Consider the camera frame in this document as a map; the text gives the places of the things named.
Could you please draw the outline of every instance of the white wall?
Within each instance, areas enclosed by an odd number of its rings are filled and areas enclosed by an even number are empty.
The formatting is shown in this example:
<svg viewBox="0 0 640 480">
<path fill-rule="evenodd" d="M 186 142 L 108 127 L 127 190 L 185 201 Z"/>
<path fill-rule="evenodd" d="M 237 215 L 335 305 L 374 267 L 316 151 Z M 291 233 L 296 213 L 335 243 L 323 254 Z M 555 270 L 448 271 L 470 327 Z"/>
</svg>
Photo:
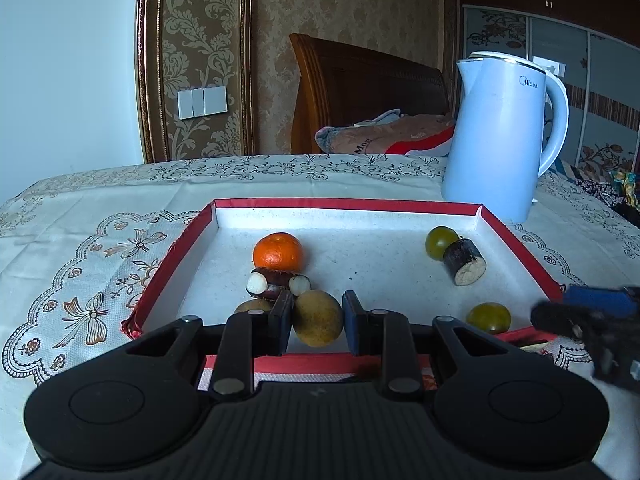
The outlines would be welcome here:
<svg viewBox="0 0 640 480">
<path fill-rule="evenodd" d="M 143 162 L 136 0 L 0 0 L 0 204 L 41 178 Z"/>
</svg>

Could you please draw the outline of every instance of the yellow fruit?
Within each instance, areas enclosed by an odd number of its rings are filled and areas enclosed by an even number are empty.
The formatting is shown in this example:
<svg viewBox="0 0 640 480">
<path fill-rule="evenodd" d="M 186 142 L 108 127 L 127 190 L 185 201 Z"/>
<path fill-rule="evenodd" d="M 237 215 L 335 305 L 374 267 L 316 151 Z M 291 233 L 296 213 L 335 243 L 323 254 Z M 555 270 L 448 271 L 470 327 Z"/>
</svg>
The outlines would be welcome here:
<svg viewBox="0 0 640 480">
<path fill-rule="evenodd" d="M 322 290 L 309 290 L 296 299 L 291 316 L 300 341 L 318 348 L 338 339 L 342 332 L 342 308 Z"/>
<path fill-rule="evenodd" d="M 442 261 L 447 247 L 459 239 L 460 237 L 453 229 L 440 225 L 429 231 L 424 247 L 431 258 Z"/>
<path fill-rule="evenodd" d="M 511 313 L 500 303 L 480 303 L 466 315 L 466 322 L 489 334 L 501 334 L 511 326 Z"/>
<path fill-rule="evenodd" d="M 240 303 L 234 310 L 234 314 L 238 312 L 247 312 L 248 310 L 263 310 L 265 312 L 270 311 L 273 308 L 273 303 L 267 300 L 248 300 L 244 303 Z"/>
</svg>

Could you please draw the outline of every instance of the wooden headboard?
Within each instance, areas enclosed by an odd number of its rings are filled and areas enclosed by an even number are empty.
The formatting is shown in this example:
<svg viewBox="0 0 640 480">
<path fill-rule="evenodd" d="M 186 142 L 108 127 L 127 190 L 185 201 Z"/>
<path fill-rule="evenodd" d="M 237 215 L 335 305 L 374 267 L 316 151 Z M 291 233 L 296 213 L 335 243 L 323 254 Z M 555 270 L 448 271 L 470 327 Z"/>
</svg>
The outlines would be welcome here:
<svg viewBox="0 0 640 480">
<path fill-rule="evenodd" d="M 445 114 L 449 99 L 440 70 L 401 57 L 306 34 L 289 36 L 300 67 L 291 153 L 321 153 L 324 126 L 350 126 L 387 110 Z"/>
</svg>

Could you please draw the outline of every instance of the wall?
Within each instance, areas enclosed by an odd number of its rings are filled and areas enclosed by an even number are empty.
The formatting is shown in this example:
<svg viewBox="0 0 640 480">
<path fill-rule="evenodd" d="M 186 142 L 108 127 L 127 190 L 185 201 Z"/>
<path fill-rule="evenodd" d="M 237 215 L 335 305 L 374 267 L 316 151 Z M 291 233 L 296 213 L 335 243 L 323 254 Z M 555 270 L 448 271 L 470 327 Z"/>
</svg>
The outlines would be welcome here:
<svg viewBox="0 0 640 480">
<path fill-rule="evenodd" d="M 136 0 L 0 0 L 0 203 L 41 178 L 143 161 Z"/>
<path fill-rule="evenodd" d="M 300 79 L 290 33 L 364 46 L 430 66 L 438 62 L 438 0 L 254 0 L 254 9 L 261 153 L 290 149 Z"/>
<path fill-rule="evenodd" d="M 164 120 L 171 160 L 239 155 L 238 51 L 238 0 L 162 2 Z M 228 113 L 178 118 L 178 90 L 222 85 Z"/>
</svg>

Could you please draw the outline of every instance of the midea logo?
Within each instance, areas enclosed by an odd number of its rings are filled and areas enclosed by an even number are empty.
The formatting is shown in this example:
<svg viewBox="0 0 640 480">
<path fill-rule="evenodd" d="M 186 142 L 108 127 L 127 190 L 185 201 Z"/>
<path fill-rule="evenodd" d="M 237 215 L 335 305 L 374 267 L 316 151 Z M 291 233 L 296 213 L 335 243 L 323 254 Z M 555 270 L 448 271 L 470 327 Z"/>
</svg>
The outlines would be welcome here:
<svg viewBox="0 0 640 480">
<path fill-rule="evenodd" d="M 523 75 L 520 76 L 520 84 L 522 86 L 533 86 L 533 88 L 538 88 L 538 85 L 536 85 L 533 81 L 529 81 Z"/>
</svg>

